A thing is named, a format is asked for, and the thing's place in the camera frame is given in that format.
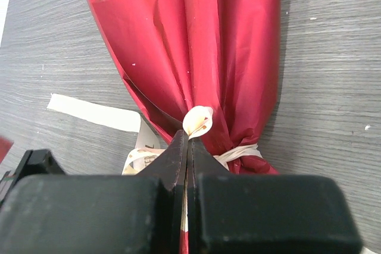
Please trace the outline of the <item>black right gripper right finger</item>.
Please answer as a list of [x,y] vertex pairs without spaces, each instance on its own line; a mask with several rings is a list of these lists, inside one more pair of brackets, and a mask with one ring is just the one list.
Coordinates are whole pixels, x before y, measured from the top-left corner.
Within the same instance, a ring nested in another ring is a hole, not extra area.
[[190,253],[360,253],[336,182],[316,175],[237,175],[188,143]]

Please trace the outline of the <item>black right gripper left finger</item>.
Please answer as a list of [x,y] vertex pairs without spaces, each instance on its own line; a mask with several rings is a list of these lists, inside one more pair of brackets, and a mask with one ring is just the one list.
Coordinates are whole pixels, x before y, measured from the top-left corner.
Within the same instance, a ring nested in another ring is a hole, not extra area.
[[179,253],[188,135],[135,175],[38,174],[1,203],[2,253]]

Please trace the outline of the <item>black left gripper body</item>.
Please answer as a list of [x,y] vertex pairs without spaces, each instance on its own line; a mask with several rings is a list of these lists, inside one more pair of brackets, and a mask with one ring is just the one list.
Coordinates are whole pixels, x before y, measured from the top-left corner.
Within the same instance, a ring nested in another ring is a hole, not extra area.
[[17,168],[1,177],[1,203],[4,203],[14,186],[24,177],[38,174],[65,174],[48,149],[27,150]]

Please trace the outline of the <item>cream ribbon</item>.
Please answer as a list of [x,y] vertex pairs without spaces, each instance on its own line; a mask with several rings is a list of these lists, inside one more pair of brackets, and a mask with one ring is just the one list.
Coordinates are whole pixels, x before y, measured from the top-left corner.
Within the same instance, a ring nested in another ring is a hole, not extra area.
[[[140,116],[138,120],[137,112],[93,104],[91,102],[82,101],[80,99],[59,95],[56,93],[51,94],[51,99],[47,109],[68,114],[98,125],[111,127],[121,131],[138,133],[135,148],[129,152],[124,163],[122,172],[123,175],[132,175],[141,172],[147,168],[147,166],[154,159],[165,151],[164,149],[160,149],[158,136],[156,136],[148,124],[143,121],[143,118]],[[185,127],[185,131],[191,139],[200,137],[211,129],[212,113],[213,112],[210,107],[196,106],[186,114],[185,119],[183,120],[183,127]],[[196,129],[195,126],[191,125],[191,123],[195,123],[196,119],[201,118],[202,115],[207,115],[206,119],[203,121],[203,123],[206,124],[206,131],[202,131],[201,127]],[[119,126],[116,123],[116,119],[122,119],[123,116],[126,116],[126,119],[123,119]],[[214,157],[228,170],[229,167],[227,163],[233,161],[234,159],[238,159],[241,156],[254,156],[262,159],[263,157],[257,147],[257,144],[239,146],[225,152],[222,155],[216,155]],[[191,218],[193,215],[191,215],[191,210],[195,210],[192,203],[196,198],[196,172],[194,163],[191,163],[190,159],[187,161],[185,182],[188,189],[187,193],[183,197],[183,202],[187,203],[187,206],[184,206],[182,210],[182,232],[180,236],[183,238],[181,238],[182,242],[180,243],[180,252],[195,253],[196,240],[193,238],[195,238],[196,230],[191,230],[189,223],[192,219],[194,219]]]

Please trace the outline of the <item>dark red wrapping paper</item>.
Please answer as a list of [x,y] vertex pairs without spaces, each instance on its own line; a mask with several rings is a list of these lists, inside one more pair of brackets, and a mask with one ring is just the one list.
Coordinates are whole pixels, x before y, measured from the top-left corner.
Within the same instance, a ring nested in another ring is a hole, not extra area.
[[144,116],[170,142],[208,106],[212,155],[258,143],[277,101],[280,0],[87,0]]

